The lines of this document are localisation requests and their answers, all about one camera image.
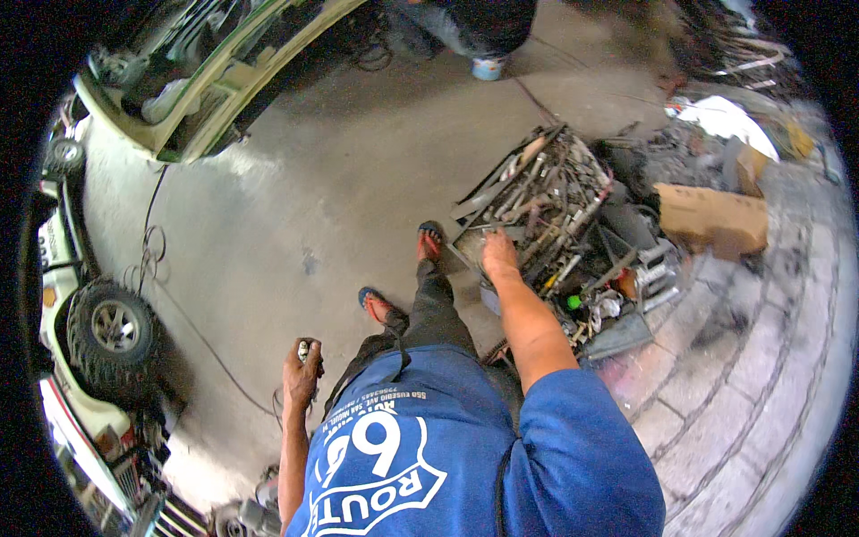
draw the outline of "hand holding part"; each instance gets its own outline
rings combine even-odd
[[[519,267],[516,265],[516,248],[504,228],[487,231],[484,239],[486,243],[483,251],[483,268],[486,275],[491,280],[504,275],[516,275],[518,277]]]
[[[305,360],[299,356],[302,344],[310,342]],[[316,392],[316,381],[325,373],[322,369],[322,343],[315,339],[298,338],[283,362],[283,409],[304,412]]]

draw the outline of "plastic bag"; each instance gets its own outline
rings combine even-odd
[[[188,85],[187,78],[178,78],[172,82],[168,82],[161,90],[161,94],[152,99],[147,99],[143,102],[140,113],[143,119],[146,119],[152,125],[161,123],[173,109],[173,104],[179,99],[182,90]],[[200,111],[200,97],[194,97],[191,105],[185,110],[185,115],[190,115]]]

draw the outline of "garage floor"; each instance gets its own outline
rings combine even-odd
[[[633,121],[642,131],[659,128],[666,119],[655,82],[664,65],[637,58],[613,29],[623,28],[545,1],[509,74],[585,138]],[[323,342],[326,375],[308,421],[319,423],[322,400],[362,339],[377,331],[357,304],[358,289],[373,285],[408,308],[417,225],[452,226],[451,202],[539,122],[514,81],[480,82],[466,59],[449,52],[423,64],[395,59],[373,73],[333,66],[316,84],[280,95],[243,145],[167,170],[150,219],[165,231],[167,254],[158,285],[147,284],[144,294],[167,328],[174,386],[190,401],[167,467],[183,497],[201,510],[245,497],[277,461],[280,430],[266,412],[285,353],[300,336]],[[86,143],[88,232],[102,270],[120,276],[140,260],[160,170],[96,123]],[[457,308],[485,351],[502,337],[500,323],[480,304],[465,267],[451,260],[449,270]],[[667,323],[670,312],[662,315]],[[672,356],[667,371],[673,366]],[[630,395],[628,364],[615,369],[618,403],[641,418],[655,407],[654,392]],[[663,430],[697,417],[675,414],[651,412],[647,425]],[[653,448],[661,454],[677,443],[666,442]],[[667,499],[676,516],[693,497],[675,492]]]

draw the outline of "scrap pile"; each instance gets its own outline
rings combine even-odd
[[[513,238],[525,282],[555,313],[570,345],[596,359],[652,340],[642,314],[680,293],[682,253],[660,237],[658,214],[627,202],[567,125],[538,128],[451,211],[451,249],[479,268],[486,229]]]

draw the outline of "man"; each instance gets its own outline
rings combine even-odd
[[[422,224],[410,315],[362,290],[385,332],[364,342],[309,446],[321,344],[303,365],[293,345],[283,366],[284,533],[661,535],[665,504],[648,456],[522,281],[513,242],[488,234],[483,266],[525,394],[521,437],[437,270],[441,246],[436,226]]]
[[[431,59],[445,46],[473,61],[483,80],[501,75],[504,59],[531,33],[536,0],[385,0],[395,52]]]

